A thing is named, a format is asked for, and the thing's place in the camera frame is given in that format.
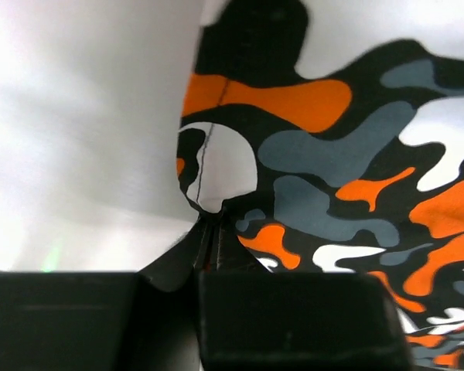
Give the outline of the orange camouflage shorts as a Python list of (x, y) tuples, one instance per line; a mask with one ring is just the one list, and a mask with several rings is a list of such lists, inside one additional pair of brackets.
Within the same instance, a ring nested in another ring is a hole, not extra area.
[(464, 1), (207, 1), (179, 186), (272, 271), (368, 273), (464, 370)]

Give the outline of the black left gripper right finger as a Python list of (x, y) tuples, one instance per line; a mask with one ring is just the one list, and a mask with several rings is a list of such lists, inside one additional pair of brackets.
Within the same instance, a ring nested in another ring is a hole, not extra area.
[(231, 221), (201, 214), (197, 334), (206, 370), (411, 370), (393, 298), (375, 277), (268, 271)]

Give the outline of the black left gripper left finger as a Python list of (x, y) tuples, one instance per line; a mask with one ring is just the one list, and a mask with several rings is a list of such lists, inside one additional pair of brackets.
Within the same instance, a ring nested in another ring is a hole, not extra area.
[(195, 370), (198, 219), (138, 272), (0, 272), (0, 370)]

